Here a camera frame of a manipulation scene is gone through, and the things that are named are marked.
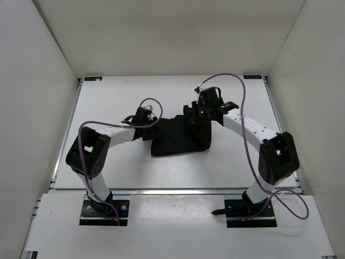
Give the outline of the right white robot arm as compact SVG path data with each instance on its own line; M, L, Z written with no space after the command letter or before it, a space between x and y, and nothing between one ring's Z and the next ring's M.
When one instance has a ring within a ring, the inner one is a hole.
M197 87L197 100L184 107L191 114L187 125L195 136L206 140L206 131L213 121L243 138L244 145L251 145L259 153L258 172L255 181L244 191L241 208L244 214L254 216L271 196L276 186L300 167L294 139L288 132L278 133L258 123L244 113L244 106L231 101L224 102L218 87Z

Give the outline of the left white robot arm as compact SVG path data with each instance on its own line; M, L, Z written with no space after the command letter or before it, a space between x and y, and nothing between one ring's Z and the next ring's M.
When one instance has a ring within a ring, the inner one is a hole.
M102 176L108 150L137 139L151 140L160 119L153 115L152 106L139 106L135 115L128 116L119 125L87 121L79 128L66 163L81 178L99 214L106 215L113 208L112 193Z

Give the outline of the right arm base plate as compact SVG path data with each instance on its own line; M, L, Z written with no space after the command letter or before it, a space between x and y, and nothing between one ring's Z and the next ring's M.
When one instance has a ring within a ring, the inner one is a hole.
M226 199L224 208L216 209L212 215L225 215L227 228L275 228L278 226L272 202L265 201L250 207L244 200Z

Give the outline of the black pleated skirt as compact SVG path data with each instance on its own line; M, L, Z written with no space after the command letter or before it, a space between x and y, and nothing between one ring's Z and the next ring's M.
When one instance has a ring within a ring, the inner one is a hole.
M151 143L151 156L171 156L204 152L211 146L211 122L189 125L188 118L177 115L172 119L162 118L156 124L157 136Z

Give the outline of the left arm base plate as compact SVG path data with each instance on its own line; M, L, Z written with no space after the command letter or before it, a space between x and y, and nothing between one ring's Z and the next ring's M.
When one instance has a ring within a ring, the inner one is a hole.
M112 203L118 217L110 206L84 197L79 224L81 226L127 226L130 200L113 198Z

